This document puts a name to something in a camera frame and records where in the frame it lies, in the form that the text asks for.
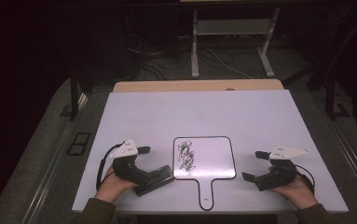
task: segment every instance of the scribble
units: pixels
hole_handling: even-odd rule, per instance
[[[195,152],[190,151],[192,147],[192,142],[189,140],[184,141],[181,145],[178,145],[178,151],[180,152],[178,161],[182,160],[182,165],[180,170],[185,169],[186,172],[189,172],[195,169],[196,166],[193,165],[195,162]]]

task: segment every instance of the white tabletop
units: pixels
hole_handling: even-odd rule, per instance
[[[213,181],[213,208],[199,206],[199,185],[194,180],[172,183],[137,197],[126,191],[116,201],[117,211],[128,214],[260,214],[294,210],[278,194],[259,191],[240,172],[264,175],[269,161],[255,151],[274,146],[301,147],[311,153],[292,159],[315,177],[317,199],[329,212],[348,208],[330,176],[289,91],[169,91],[113,92],[110,94],[73,205],[82,211],[96,192],[100,160],[115,144],[134,139],[150,146],[136,165],[147,172],[163,165],[173,167],[177,137],[226,136],[231,142],[236,177]],[[108,161],[104,171],[112,163]]]

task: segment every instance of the human hand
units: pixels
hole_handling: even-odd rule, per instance
[[[130,182],[129,180],[121,179],[119,176],[115,175],[114,169],[110,166],[94,198],[112,203],[124,191],[137,186],[138,185]]]
[[[288,199],[297,209],[305,209],[318,203],[306,181],[300,175],[295,177],[294,182],[271,189],[271,191]]]

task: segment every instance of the green sleeve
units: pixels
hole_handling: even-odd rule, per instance
[[[71,224],[109,224],[115,208],[112,203],[90,198],[82,213]]]
[[[330,215],[320,203],[298,210],[295,214],[301,224],[337,224],[335,217]]]

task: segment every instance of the white metal frame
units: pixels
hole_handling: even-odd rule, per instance
[[[224,20],[224,21],[198,21],[198,11],[193,13],[193,37],[192,37],[192,77],[199,78],[198,61],[198,35],[265,35],[263,46],[257,51],[260,61],[263,64],[266,75],[275,77],[271,65],[266,55],[268,45],[273,36],[274,28],[277,23],[280,8],[274,9],[271,19],[261,20]]]

